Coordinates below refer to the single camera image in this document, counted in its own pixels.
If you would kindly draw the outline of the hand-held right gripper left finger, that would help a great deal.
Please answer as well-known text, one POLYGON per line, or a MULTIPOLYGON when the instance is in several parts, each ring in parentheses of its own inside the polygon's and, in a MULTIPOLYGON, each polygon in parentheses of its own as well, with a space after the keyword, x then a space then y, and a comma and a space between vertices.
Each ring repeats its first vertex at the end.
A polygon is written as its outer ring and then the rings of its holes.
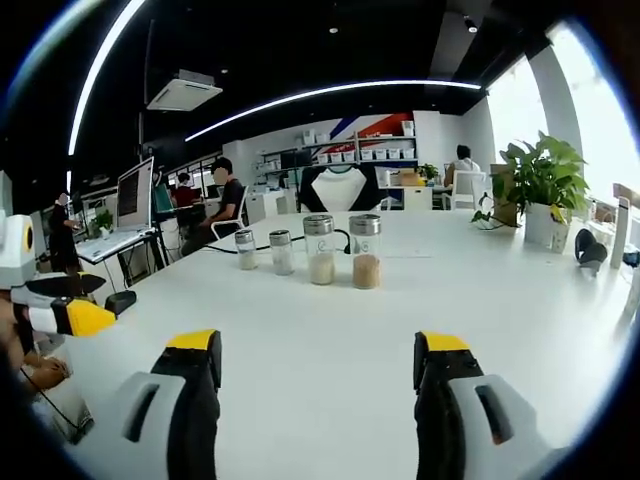
POLYGON ((180 334, 121 385, 108 404, 109 479, 216 477, 221 354, 215 329, 180 334))

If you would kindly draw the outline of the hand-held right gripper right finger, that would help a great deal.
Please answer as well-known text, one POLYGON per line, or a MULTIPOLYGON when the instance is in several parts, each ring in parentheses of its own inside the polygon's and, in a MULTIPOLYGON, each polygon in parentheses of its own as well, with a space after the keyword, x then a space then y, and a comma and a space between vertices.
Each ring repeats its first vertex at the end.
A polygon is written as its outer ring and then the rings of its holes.
POLYGON ((543 479, 561 462, 529 402, 454 335, 414 340, 418 479, 543 479))

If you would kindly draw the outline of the person's left hand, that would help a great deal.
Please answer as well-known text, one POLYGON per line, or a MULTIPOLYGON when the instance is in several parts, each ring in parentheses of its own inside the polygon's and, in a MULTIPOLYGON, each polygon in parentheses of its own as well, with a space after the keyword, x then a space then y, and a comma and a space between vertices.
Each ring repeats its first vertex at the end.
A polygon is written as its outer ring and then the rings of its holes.
POLYGON ((35 352, 24 357, 21 371, 23 383, 32 394, 54 388, 71 376, 65 361, 53 356, 43 357, 35 352))

